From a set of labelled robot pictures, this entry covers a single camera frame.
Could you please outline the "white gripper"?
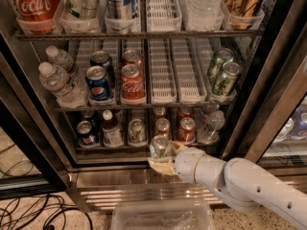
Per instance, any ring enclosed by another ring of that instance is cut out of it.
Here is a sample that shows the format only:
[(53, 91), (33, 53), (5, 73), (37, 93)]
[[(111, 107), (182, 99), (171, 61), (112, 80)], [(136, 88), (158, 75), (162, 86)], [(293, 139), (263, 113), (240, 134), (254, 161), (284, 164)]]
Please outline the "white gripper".
[(172, 146), (179, 154), (175, 158), (175, 166), (171, 159), (156, 161), (152, 158), (148, 159), (150, 167), (157, 173), (164, 175), (175, 175), (182, 180), (192, 184), (201, 184), (200, 178), (200, 161), (206, 153), (194, 147), (186, 148), (186, 146), (178, 141), (171, 141)]

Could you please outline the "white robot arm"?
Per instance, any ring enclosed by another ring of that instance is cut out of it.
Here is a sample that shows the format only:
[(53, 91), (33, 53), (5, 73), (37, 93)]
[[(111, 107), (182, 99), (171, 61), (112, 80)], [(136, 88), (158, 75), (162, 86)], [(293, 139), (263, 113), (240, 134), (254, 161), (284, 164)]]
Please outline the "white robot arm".
[(152, 140), (150, 152), (148, 162), (158, 173), (202, 185), (238, 212), (264, 206), (298, 230), (307, 230), (307, 195), (247, 159), (224, 161), (194, 147), (175, 148), (165, 137)]

